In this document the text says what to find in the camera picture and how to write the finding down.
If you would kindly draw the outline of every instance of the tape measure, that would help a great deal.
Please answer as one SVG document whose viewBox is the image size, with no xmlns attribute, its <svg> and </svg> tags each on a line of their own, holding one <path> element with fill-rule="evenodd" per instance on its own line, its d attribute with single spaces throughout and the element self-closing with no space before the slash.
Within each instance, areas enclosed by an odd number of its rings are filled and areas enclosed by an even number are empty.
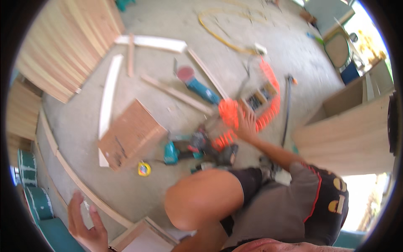
<svg viewBox="0 0 403 252">
<path fill-rule="evenodd" d="M 148 163 L 145 163 L 143 161 L 139 162 L 139 165 L 137 166 L 138 173 L 140 176 L 146 177 L 150 175 L 151 173 L 151 167 Z"/>
</svg>

